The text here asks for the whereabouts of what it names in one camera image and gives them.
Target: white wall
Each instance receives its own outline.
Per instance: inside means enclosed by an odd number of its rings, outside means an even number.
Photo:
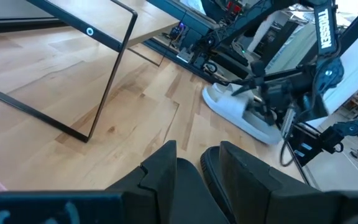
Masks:
[[[52,17],[26,0],[0,0],[0,19]]]
[[[358,39],[341,57],[345,68],[343,80],[335,89],[326,92],[323,99],[329,114],[333,114],[347,99],[358,90]],[[318,127],[326,118],[320,118],[309,123]]]

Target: wooden floor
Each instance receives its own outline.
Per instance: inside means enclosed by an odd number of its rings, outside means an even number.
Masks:
[[[0,91],[87,134],[116,55],[67,27],[0,34]],[[169,139],[199,169],[205,149],[228,140],[301,179],[295,165],[279,166],[279,146],[213,113],[201,97],[205,85],[169,60],[156,67],[126,51],[87,144],[0,102],[0,181],[11,190],[103,189]]]

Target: black metal frame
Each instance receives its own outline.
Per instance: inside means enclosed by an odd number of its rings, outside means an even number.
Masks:
[[[38,118],[39,120],[63,131],[64,133],[67,133],[71,136],[73,136],[74,138],[77,138],[80,141],[83,142],[88,142],[91,138],[92,135],[94,133],[94,129],[98,123],[101,111],[103,109],[104,106],[104,102],[106,101],[106,98],[108,96],[110,87],[111,87],[111,83],[114,80],[115,74],[117,72],[118,66],[121,62],[122,56],[124,54],[124,51],[126,49],[126,45],[128,43],[129,37],[132,34],[132,30],[135,26],[136,23],[136,19],[137,19],[137,13],[129,8],[128,6],[124,5],[123,3],[117,1],[117,0],[111,0],[113,3],[117,4],[118,6],[124,8],[125,10],[129,11],[132,14],[131,17],[131,21],[129,22],[128,25],[128,29],[127,32],[125,33],[124,39],[122,40],[122,42],[120,42],[119,40],[116,40],[113,37],[108,36],[107,34],[105,34],[104,32],[101,32],[100,30],[98,30],[97,28],[93,27],[92,25],[81,21],[80,19],[78,19],[77,17],[75,17],[74,15],[69,14],[68,12],[60,9],[59,7],[55,6],[54,4],[51,4],[50,2],[46,1],[46,0],[27,0],[28,2],[32,3],[33,5],[43,9],[44,11],[46,11],[47,13],[55,16],[56,18],[60,19],[61,21],[65,22],[66,24],[76,28],[77,30],[81,31],[82,33],[92,37],[94,40],[97,40],[98,42],[100,42],[101,44],[113,49],[114,51],[118,52],[118,56],[116,59],[116,62],[112,68],[109,80],[107,82],[106,85],[106,89],[104,90],[102,99],[100,101],[99,104],[99,108],[96,112],[96,116],[95,119],[93,120],[93,124],[91,127],[91,130],[89,131],[89,134],[86,136],[80,132],[78,132],[77,130],[74,130],[73,128],[57,121],[56,119],[51,118],[50,116],[32,108],[31,106],[28,106],[24,103],[21,103],[20,101],[8,96],[5,93],[0,92],[0,100],[19,109],[22,110],[23,112],[32,115],[36,118]],[[87,30],[92,29],[93,33],[87,33]]]

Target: wood grain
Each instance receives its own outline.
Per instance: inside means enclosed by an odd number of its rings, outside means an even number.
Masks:
[[[110,0],[47,1],[118,40],[123,40],[132,17],[129,11]],[[179,20],[146,0],[120,0],[120,2],[129,6],[138,14],[127,47],[168,31],[179,23]]]
[[[88,133],[117,53],[83,37],[67,27],[0,34],[0,90]],[[103,189],[170,139],[198,168],[208,147],[228,140],[301,179],[295,165],[278,164],[280,146],[211,111],[201,98],[205,85],[167,59],[156,67],[126,51],[87,144],[0,102],[0,181],[10,190]]]

